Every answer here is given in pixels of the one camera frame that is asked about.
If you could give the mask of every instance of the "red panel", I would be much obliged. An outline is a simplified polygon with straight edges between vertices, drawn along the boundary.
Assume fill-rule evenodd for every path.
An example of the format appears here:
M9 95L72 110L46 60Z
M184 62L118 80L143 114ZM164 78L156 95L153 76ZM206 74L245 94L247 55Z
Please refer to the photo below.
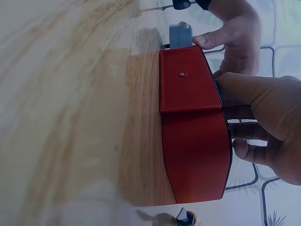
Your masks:
M163 50L161 112L220 109L211 73L198 46Z
M164 164L177 203L222 198L231 140L214 81L197 46L160 53Z

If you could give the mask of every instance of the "wooden surface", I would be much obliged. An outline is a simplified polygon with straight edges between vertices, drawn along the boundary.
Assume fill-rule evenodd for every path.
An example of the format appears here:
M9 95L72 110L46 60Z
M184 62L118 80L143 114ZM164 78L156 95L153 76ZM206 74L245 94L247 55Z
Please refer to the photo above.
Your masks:
M131 207L174 203L167 29L156 1L1 1L0 225L130 225Z

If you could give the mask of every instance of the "gray plastic part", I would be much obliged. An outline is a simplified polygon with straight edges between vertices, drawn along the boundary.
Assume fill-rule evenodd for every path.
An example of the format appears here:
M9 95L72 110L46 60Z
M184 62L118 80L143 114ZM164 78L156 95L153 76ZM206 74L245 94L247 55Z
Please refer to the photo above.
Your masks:
M170 25L169 43L170 48L192 46L192 27L185 22L180 22L176 25Z

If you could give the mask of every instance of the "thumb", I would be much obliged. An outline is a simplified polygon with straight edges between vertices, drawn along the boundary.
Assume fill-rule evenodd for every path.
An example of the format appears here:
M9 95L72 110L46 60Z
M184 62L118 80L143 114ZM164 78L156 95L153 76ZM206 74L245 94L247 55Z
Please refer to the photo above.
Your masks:
M251 105L271 87L273 79L275 78L225 73L216 82L222 96L230 95L235 100Z
M199 45L202 49L212 49L217 46L227 44L230 40L225 27L214 32L208 32L192 38L193 43Z

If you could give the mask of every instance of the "finger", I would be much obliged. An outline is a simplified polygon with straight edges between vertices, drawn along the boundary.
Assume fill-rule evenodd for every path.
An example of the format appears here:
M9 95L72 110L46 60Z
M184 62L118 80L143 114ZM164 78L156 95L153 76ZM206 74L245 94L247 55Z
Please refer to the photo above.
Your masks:
M259 59L257 57L248 57L241 61L238 73L255 76L259 71Z
M249 105L231 106L224 108L226 119L255 119Z
M257 122L230 123L232 139L269 140L269 133Z
M233 148L240 159L261 165L269 165L266 158L267 147L249 145L242 139L236 139L233 141Z
M214 79L217 79L218 77L220 77L222 75L222 72L220 70L216 71L213 73L212 77Z
M229 43L231 41L231 36L228 35L227 29L223 26L214 32L194 36L192 41L202 49L212 49L222 44Z
M216 82L221 93L251 105L256 98L271 87L273 79L275 78L225 73L216 79Z
M286 79L286 80L292 80L292 81L300 81L296 77L293 77L293 76L290 76L290 75L282 76L282 77L280 77L280 79Z

